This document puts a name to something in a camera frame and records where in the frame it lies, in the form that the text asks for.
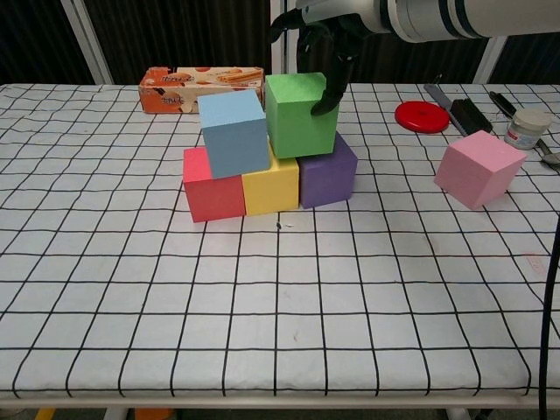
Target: black handle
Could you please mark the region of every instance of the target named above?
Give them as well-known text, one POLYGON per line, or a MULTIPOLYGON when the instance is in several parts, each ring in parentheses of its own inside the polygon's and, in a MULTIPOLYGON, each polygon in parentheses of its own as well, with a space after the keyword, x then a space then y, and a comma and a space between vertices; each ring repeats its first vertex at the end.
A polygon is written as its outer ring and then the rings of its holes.
POLYGON ((496 106, 503 112, 508 118, 513 118, 515 111, 515 107, 512 105, 510 101, 506 99, 503 94, 496 94, 495 92, 488 93, 490 95, 490 99, 496 106))

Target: stacked cubes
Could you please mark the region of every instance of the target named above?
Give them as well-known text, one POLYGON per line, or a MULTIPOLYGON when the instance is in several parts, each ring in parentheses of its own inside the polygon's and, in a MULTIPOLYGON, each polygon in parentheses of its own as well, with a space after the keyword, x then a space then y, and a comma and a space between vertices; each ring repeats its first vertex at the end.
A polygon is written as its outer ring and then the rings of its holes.
POLYGON ((199 98, 206 147, 185 150, 183 171, 193 221, 351 196, 358 159, 336 133, 338 108, 311 116, 325 85, 322 73, 268 76, 266 116, 252 90, 199 98))

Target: green cube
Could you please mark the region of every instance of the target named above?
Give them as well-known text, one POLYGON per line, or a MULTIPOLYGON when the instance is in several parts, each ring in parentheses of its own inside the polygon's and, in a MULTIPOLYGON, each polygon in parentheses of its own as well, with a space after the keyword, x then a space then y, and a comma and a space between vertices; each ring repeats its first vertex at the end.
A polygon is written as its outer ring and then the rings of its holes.
POLYGON ((311 115, 325 86, 322 73, 267 76, 266 123, 277 158, 333 153, 339 107, 325 115, 311 115))

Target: black cable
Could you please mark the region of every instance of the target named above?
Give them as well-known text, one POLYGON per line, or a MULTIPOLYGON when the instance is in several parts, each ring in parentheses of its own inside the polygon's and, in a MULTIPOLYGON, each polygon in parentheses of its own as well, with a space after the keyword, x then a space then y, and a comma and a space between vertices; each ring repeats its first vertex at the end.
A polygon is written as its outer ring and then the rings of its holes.
POLYGON ((542 327, 541 327, 541 361, 539 363, 539 418, 547 419, 546 410, 546 383, 547 368, 549 365, 549 334, 550 318, 552 313, 552 294, 554 292, 554 282, 557 278, 558 260, 560 260, 560 217, 556 225, 556 235, 550 256, 549 274, 546 277, 546 288, 544 290, 544 302, 542 306, 542 327))

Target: yellow cube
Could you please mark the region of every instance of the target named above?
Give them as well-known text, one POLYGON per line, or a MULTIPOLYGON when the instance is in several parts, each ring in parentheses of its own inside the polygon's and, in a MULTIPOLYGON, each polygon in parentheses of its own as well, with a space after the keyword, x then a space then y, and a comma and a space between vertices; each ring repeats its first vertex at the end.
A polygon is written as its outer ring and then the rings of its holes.
POLYGON ((299 166, 295 158, 278 160, 269 146, 267 171, 244 173, 247 216, 294 210, 299 207, 299 166))

